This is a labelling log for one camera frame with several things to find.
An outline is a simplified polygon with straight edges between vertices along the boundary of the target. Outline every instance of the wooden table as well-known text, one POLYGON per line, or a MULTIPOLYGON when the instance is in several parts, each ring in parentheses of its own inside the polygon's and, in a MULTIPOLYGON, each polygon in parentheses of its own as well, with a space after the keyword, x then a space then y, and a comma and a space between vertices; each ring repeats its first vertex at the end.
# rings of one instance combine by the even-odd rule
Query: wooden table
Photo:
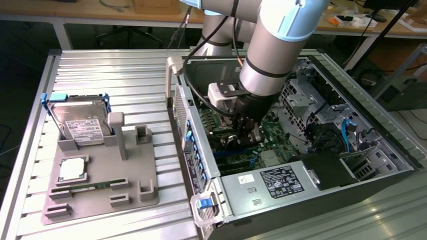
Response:
MULTIPOLYGON (((105 0, 111 5, 129 5, 132 0, 105 0)), ((354 2, 348 0, 332 0, 332 2, 350 9, 354 8, 354 2)), ((60 47, 64 50, 72 49, 68 33, 64 24, 93 24, 93 25, 119 25, 119 26, 146 26, 146 27, 178 27, 183 20, 187 5, 180 3, 180 14, 158 15, 136 14, 132 8, 125 8, 124 12, 104 7, 99 0, 77 0, 76 3, 57 2, 55 0, 0 0, 0 20, 45 22, 51 23, 55 29, 60 47)), ((359 12, 366 9, 358 6, 359 12)), ((380 32, 386 28, 394 16, 379 12, 387 22, 379 22, 376 27, 368 28, 364 36, 367 37, 360 45, 352 59, 348 61, 346 69, 351 69, 367 51, 380 32)), ((331 10, 326 10, 320 18, 315 34, 360 36, 364 28, 352 26, 335 27, 326 18, 336 15, 331 10)), ((188 28, 203 27, 204 14, 199 9, 191 11, 188 28)), ((412 32, 399 23, 395 24, 388 34, 388 38, 427 39, 427 33, 412 32)))

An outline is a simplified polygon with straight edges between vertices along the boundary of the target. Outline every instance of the table leg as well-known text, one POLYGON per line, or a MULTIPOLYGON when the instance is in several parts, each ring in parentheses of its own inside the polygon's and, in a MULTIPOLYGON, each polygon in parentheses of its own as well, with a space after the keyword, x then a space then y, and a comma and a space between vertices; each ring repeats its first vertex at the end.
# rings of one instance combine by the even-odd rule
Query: table leg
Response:
POLYGON ((368 37, 366 38, 366 40, 363 41, 359 49, 356 50, 352 58, 350 59, 347 65, 346 65, 346 67, 344 67, 344 70, 346 70, 346 71, 347 71, 348 69, 352 69, 352 68, 354 68, 356 62, 360 60, 363 54, 367 52, 367 50, 368 50, 370 46, 372 45, 372 43, 374 43, 374 41, 375 41, 376 38, 378 38, 378 36, 368 36, 368 37))
POLYGON ((59 41, 59 44, 60 44, 60 48, 63 50, 73 49, 72 42, 69 40, 68 33, 67 33, 67 30, 65 30, 64 21, 57 19, 57 20, 55 20, 52 22, 52 25, 53 25, 57 41, 59 41))

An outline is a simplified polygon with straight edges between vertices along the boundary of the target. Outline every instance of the motherboard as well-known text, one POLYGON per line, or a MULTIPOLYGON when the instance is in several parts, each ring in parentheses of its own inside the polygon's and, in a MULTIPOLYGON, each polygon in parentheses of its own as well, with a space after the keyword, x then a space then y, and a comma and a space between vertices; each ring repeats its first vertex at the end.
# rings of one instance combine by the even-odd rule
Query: motherboard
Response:
POLYGON ((272 109, 260 123, 264 142, 251 148, 227 151, 222 141, 234 134, 232 121, 211 109, 199 109, 207 139, 222 176, 288 163, 299 152, 279 124, 272 109))

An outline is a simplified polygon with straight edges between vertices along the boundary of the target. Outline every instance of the hard drive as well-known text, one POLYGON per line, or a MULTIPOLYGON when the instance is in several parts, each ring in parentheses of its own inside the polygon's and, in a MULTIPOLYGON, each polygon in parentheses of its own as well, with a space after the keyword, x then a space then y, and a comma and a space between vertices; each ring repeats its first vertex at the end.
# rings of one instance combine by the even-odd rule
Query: hard drive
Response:
POLYGON ((52 93, 47 100, 44 93, 41 105, 53 118, 61 138, 72 139, 79 146, 103 144, 104 137, 112 135, 107 123, 107 94, 68 96, 65 93, 52 93))

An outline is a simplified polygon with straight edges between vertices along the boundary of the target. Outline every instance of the warning label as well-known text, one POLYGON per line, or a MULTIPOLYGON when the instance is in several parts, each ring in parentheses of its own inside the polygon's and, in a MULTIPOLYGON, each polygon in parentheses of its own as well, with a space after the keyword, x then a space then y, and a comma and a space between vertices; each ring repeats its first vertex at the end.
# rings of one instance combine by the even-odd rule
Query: warning label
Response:
POLYGON ((304 191, 291 166, 262 171, 260 176, 274 199, 304 191))
POLYGON ((103 140, 103 131, 97 119, 65 121, 72 139, 80 142, 103 140))

